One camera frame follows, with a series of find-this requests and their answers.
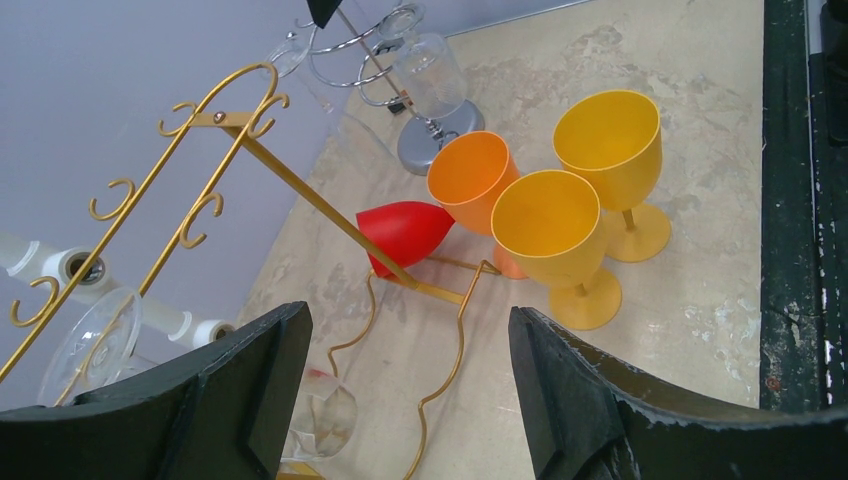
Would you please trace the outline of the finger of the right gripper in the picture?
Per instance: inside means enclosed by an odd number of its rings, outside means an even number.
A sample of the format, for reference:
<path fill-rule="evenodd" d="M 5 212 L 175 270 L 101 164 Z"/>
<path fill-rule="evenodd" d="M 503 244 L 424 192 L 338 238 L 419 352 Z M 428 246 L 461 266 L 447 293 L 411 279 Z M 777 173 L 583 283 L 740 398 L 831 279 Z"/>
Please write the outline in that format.
<path fill-rule="evenodd" d="M 341 3 L 342 0 L 307 0 L 314 24 L 319 28 L 325 28 Z"/>

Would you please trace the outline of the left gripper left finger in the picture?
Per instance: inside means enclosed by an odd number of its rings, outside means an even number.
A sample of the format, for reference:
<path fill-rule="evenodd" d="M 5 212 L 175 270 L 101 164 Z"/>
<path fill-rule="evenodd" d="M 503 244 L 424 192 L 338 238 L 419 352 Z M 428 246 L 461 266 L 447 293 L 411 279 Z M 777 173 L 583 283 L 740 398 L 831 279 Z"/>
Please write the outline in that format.
<path fill-rule="evenodd" d="M 308 305 L 60 407 L 1 415 L 5 479 L 272 479 L 312 334 Z"/>

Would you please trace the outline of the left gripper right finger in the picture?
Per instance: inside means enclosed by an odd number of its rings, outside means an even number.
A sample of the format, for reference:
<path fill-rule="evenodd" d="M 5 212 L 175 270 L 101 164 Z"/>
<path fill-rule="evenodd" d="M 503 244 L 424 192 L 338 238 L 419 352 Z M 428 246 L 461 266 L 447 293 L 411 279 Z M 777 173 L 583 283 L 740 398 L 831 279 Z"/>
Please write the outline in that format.
<path fill-rule="evenodd" d="M 843 479 L 847 411 L 709 397 L 513 307 L 510 356 L 538 479 Z"/>

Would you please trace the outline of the patterned clear goblet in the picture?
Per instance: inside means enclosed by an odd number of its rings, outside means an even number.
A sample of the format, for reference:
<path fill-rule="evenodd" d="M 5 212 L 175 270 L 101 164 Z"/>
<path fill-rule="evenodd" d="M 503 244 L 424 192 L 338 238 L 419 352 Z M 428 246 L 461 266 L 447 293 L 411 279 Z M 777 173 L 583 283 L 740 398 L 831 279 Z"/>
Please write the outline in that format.
<path fill-rule="evenodd" d="M 468 83 L 446 38 L 418 31 L 424 13 L 419 3 L 399 5 L 383 18 L 378 32 L 385 40 L 401 42 L 392 71 L 418 114 L 437 120 L 463 105 Z"/>

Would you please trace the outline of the round clear wine glass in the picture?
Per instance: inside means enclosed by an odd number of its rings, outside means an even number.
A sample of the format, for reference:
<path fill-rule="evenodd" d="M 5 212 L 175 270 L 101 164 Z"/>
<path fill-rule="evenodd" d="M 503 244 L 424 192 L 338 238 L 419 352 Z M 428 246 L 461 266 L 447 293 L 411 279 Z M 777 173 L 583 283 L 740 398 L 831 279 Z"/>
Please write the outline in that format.
<path fill-rule="evenodd" d="M 157 365 L 136 352 L 142 326 L 142 299 L 120 287 L 95 302 L 54 353 L 41 381 L 37 403 L 65 406 L 75 397 Z"/>

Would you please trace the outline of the orange plastic goblet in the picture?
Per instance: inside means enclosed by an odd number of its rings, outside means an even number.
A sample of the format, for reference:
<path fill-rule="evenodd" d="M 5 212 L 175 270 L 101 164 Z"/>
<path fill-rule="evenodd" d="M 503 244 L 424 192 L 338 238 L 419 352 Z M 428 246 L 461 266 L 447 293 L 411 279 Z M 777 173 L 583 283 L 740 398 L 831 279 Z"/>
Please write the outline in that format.
<path fill-rule="evenodd" d="M 455 138 L 438 152 L 427 173 L 427 188 L 457 223 L 491 237 L 495 203 L 519 178 L 507 142 L 480 130 Z"/>

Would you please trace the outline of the red plastic goblet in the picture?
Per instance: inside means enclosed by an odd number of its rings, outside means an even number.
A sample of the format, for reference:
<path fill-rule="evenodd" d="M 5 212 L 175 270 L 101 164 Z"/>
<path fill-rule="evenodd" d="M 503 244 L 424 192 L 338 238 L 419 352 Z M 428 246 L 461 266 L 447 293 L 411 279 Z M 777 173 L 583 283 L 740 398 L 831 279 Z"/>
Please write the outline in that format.
<path fill-rule="evenodd" d="M 443 207 L 421 201 L 389 203 L 355 218 L 359 230 L 402 269 L 432 254 L 455 224 Z"/>

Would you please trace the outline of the clear champagne flute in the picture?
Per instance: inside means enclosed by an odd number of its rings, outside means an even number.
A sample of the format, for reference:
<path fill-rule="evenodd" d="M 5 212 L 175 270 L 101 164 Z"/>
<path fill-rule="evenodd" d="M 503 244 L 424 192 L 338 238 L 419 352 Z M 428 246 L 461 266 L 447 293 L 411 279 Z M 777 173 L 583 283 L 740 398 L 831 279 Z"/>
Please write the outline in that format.
<path fill-rule="evenodd" d="M 328 117 L 328 135 L 335 140 L 343 160 L 363 169 L 393 161 L 395 156 L 371 127 L 330 100 L 330 87 L 311 72 L 309 59 L 306 39 L 294 31 L 288 32 L 266 57 L 279 78 L 293 75 L 321 107 Z"/>

